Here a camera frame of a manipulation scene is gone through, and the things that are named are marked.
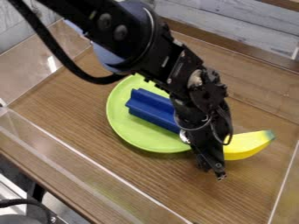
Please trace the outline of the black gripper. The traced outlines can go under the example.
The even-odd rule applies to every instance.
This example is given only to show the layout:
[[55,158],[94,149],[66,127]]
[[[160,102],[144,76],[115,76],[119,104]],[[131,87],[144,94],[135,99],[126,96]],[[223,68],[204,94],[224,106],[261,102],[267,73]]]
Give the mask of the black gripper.
[[179,115],[179,127],[195,152],[198,166],[204,172],[214,171],[222,181],[227,177],[224,147],[234,134],[230,113]]

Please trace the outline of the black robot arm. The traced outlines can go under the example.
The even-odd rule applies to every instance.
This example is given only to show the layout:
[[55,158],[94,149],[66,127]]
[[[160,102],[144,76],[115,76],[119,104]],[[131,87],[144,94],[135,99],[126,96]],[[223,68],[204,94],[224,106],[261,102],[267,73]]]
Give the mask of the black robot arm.
[[95,77],[75,64],[24,0],[7,0],[60,63],[84,81],[107,85],[140,74],[171,98],[174,119],[199,167],[227,177],[224,146],[234,128],[229,87],[219,73],[172,35],[168,24],[139,0],[36,0],[82,31],[99,49],[111,75]]

